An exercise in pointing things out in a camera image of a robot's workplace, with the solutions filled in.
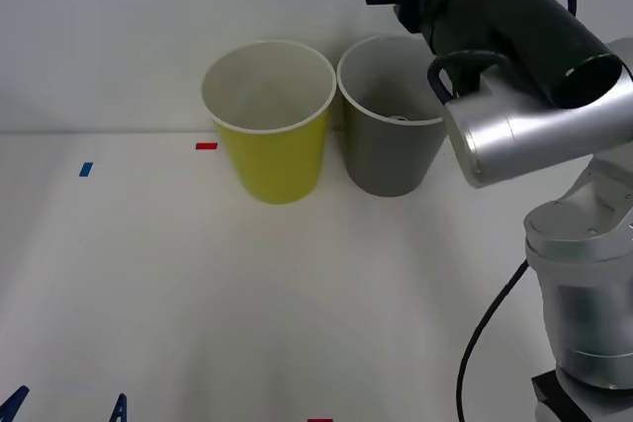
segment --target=white table surface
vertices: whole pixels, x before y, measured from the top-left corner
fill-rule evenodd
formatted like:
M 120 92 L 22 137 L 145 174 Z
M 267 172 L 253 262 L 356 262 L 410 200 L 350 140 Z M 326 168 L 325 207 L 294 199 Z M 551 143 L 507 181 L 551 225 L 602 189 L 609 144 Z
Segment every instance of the white table surface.
M 0 399 L 18 422 L 454 422 L 459 360 L 523 217 L 587 163 L 471 189 L 446 143 L 379 199 L 329 138 L 316 190 L 251 199 L 211 133 L 0 135 Z M 94 162 L 79 177 L 83 162 Z M 469 422 L 531 422 L 553 367 L 530 272 L 469 368 Z

